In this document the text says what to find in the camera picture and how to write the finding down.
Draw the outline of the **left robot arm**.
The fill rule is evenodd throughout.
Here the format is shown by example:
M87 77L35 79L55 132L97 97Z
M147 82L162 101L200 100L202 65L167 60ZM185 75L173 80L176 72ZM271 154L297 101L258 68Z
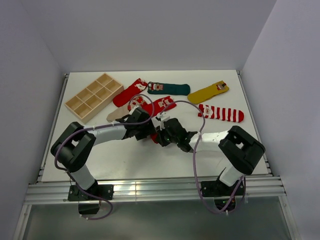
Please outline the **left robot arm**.
M128 115L106 125L85 127L76 121L70 123L52 145L50 152L54 156L54 166L68 174L82 197L91 200L99 191L98 181L86 165L93 147L132 137L141 140L153 133L155 127L152 114L137 107Z

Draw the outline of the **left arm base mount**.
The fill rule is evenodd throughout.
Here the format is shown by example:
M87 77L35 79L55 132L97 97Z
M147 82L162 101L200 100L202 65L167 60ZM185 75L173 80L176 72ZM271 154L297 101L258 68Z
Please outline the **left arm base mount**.
M110 206L107 213L110 215L113 210L113 204L110 202L113 199L113 194L113 184L96 184L87 190L81 190L77 185L71 185L67 201L78 202L78 213L83 217L96 215L100 210L101 203L105 202Z

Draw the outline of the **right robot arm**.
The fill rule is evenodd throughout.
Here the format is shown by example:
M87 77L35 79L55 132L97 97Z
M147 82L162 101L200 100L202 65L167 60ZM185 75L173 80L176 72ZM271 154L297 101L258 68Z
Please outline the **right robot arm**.
M238 125L229 130L213 133L186 131L177 118L156 118L160 125L156 128L156 143L162 147L175 144L186 153L219 152L229 164L221 172L216 183L217 191L229 194L237 180L251 175L265 154L266 148Z

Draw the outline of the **wooden compartment tray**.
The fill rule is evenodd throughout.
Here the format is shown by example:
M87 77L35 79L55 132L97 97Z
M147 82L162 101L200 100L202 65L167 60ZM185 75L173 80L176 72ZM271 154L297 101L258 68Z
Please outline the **wooden compartment tray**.
M120 82L103 73L64 105L75 117L86 124L123 91L124 86Z

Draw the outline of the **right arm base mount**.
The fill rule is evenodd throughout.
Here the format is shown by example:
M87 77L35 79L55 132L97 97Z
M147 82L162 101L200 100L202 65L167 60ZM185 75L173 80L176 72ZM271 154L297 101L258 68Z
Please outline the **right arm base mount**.
M214 202L214 210L222 211L229 214L236 209L236 197L241 196L241 203L246 194L246 181L238 180L232 186L227 186L220 180L201 181L200 193L202 198L212 198Z

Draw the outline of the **red sock with santa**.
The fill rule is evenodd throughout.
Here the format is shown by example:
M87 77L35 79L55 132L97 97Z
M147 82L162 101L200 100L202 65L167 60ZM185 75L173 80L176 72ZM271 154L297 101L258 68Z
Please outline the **red sock with santa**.
M155 143L155 144L158 144L158 134L157 133L154 133L154 134L151 134L150 135L150 138L152 139L152 141Z

